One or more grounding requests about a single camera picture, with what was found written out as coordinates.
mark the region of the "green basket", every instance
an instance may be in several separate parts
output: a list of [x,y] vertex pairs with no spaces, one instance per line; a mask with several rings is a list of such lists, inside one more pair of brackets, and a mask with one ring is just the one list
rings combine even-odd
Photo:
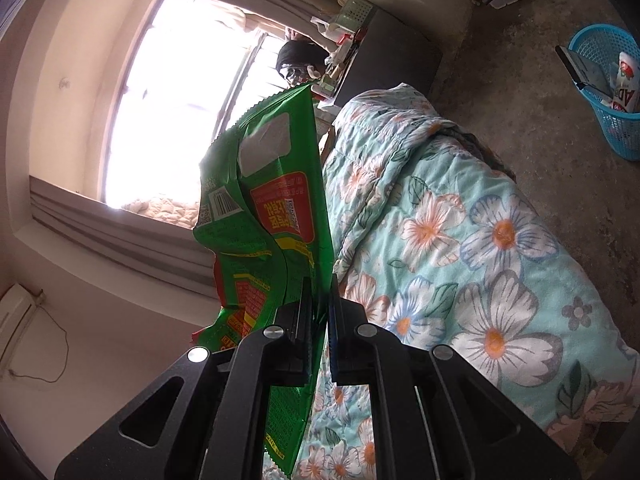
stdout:
[[347,0],[334,23],[340,25],[344,30],[355,33],[367,21],[372,10],[373,4],[367,0]]

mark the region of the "plastic packaging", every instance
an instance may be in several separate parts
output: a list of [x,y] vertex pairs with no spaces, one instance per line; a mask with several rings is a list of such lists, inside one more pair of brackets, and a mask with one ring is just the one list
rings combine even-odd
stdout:
[[312,377],[304,388],[273,387],[265,444],[289,475],[316,384],[334,252],[324,198],[310,86],[272,96],[212,143],[200,163],[202,196],[193,230],[216,253],[223,308],[196,333],[210,351],[238,345],[269,325],[282,304],[314,295]]
[[347,54],[349,53],[351,45],[353,45],[353,38],[351,36],[347,36],[346,38],[345,37],[343,38],[344,40],[342,41],[338,49],[335,52],[332,52],[331,54],[331,63],[333,65],[338,65],[342,63],[345,59],[347,59]]
[[616,91],[611,107],[619,112],[634,113],[640,87],[640,67],[638,62],[626,52],[620,52],[620,66],[616,81]]
[[335,25],[335,23],[328,23],[320,18],[316,18],[313,16],[311,18],[311,23],[313,23],[317,28],[318,32],[322,34],[328,40],[337,43],[340,41],[345,34],[348,34],[348,31],[344,30],[342,27]]

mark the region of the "metal screw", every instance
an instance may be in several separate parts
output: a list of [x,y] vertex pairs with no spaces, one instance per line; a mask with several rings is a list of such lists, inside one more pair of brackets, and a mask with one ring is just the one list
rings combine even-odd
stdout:
[[378,329],[376,328],[375,325],[372,325],[371,323],[360,325],[358,327],[358,334],[360,334],[363,337],[373,337],[377,333],[378,333]]
[[262,331],[262,333],[264,334],[265,337],[268,337],[269,339],[277,339],[284,335],[284,329],[277,325],[271,325],[265,328]]
[[433,349],[433,356],[440,361],[448,361],[453,357],[453,350],[447,345],[438,345]]
[[201,363],[209,356],[209,351],[203,346],[196,346],[189,350],[187,357],[192,363]]

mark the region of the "red label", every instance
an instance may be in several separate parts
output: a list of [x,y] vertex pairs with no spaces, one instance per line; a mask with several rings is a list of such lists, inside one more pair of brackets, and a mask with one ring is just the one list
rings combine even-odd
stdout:
[[254,321],[258,319],[264,302],[267,300],[267,295],[259,288],[254,287],[248,280],[236,282],[236,294],[238,295],[238,303],[243,307],[245,315],[248,314]]
[[229,336],[223,335],[222,339],[220,340],[220,349],[221,350],[226,350],[227,348],[235,348],[236,346],[236,342],[233,341]]
[[228,324],[234,332],[239,336],[242,336],[242,326],[244,325],[244,308],[236,310],[231,316],[226,318],[226,324]]
[[272,235],[292,233],[306,244],[314,240],[311,202],[306,175],[289,173],[262,184],[251,191],[258,218]]

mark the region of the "power cord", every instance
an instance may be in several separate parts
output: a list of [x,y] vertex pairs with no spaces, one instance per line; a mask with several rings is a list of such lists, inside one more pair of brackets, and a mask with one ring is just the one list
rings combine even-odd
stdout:
[[55,325],[56,325],[60,330],[62,330],[62,332],[63,332],[63,333],[64,333],[64,335],[65,335],[65,345],[66,345],[65,365],[62,367],[62,371],[59,373],[59,375],[58,375],[55,379],[53,379],[53,380],[51,380],[51,379],[45,379],[45,378],[43,378],[43,377],[35,377],[35,376],[32,376],[32,375],[26,375],[26,374],[17,374],[17,373],[15,372],[15,370],[13,370],[12,368],[9,368],[9,369],[7,370],[7,372],[8,372],[8,373],[9,373],[9,375],[10,375],[11,377],[13,377],[13,378],[27,378],[27,379],[34,379],[34,380],[36,380],[36,381],[42,381],[42,382],[44,382],[44,383],[54,384],[54,383],[57,383],[57,382],[60,380],[60,378],[62,377],[62,375],[64,375],[64,373],[65,373],[65,371],[66,371],[66,365],[68,364],[68,361],[69,361],[69,339],[68,339],[68,337],[67,337],[66,330],[65,330],[64,328],[62,328],[62,327],[60,326],[60,324],[59,324],[55,319],[53,319],[53,316],[52,316],[52,315],[47,311],[47,309],[46,309],[46,308],[44,308],[43,306],[41,306],[40,304],[38,304],[38,302],[40,302],[40,303],[41,303],[41,302],[43,302],[43,301],[44,301],[44,293],[43,293],[42,291],[40,291],[40,293],[39,293],[35,298],[36,298],[36,308],[41,309],[45,314],[47,314],[47,316],[49,316],[49,319],[50,319],[50,320],[52,320],[52,321],[53,321],[53,323],[55,323]]

